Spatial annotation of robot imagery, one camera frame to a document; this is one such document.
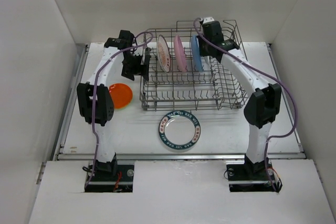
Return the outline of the blue plate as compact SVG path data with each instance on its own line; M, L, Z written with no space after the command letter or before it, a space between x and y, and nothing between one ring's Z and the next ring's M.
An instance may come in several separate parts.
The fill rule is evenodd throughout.
M193 35L190 40L190 47L193 56L194 65L197 71L203 72L203 64L199 52L199 45L196 35Z

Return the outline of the white plate orange sunburst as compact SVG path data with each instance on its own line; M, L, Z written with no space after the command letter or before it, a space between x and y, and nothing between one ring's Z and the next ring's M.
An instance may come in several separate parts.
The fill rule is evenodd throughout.
M164 72L171 71L171 56L165 38L158 35L156 42L157 58Z

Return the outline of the pink plate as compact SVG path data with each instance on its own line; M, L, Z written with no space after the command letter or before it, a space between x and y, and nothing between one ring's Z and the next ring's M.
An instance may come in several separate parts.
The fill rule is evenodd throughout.
M187 72L185 52L179 35L174 37L174 53L179 70L182 72Z

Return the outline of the white plate teal rim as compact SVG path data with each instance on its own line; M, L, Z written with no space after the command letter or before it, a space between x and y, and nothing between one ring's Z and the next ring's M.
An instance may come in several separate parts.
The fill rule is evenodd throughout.
M164 115L158 125L158 136L165 147L176 152L193 148L201 137L201 124L190 111L175 110Z

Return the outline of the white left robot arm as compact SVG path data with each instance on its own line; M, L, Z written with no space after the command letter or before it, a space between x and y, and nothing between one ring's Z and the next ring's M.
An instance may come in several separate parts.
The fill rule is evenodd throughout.
M103 55L88 81L77 85L77 99L80 116L91 126L96 138L95 153L90 174L101 175L105 180L117 176L118 162L112 142L107 134L115 105L109 92L109 81L118 69L121 76L134 80L135 76L149 78L149 58L137 54L153 40L153 34L141 32L144 41L128 30L121 30L117 38L108 38L103 45Z

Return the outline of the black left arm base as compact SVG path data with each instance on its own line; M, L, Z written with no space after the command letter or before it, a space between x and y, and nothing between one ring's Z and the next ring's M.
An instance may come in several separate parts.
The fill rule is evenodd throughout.
M86 172L84 192L86 193L132 193L134 179L134 163L121 163L115 175L95 172L92 178L92 164L82 168Z

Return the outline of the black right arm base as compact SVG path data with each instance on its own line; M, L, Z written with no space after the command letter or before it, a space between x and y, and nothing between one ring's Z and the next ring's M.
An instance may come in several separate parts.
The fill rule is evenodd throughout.
M227 164L224 175L227 176L231 193L279 193L283 187L281 178L271 164L268 164L267 172L263 167L254 174L249 174L244 164Z

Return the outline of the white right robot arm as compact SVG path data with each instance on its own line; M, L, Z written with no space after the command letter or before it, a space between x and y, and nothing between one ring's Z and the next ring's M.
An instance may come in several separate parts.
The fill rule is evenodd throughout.
M249 124L249 142L243 172L254 179L265 169L265 147L280 110L281 86L269 83L258 74L234 40L224 39L219 21L212 17L198 18L197 21L201 25L197 32L201 56L215 58L228 69L248 96L244 117Z

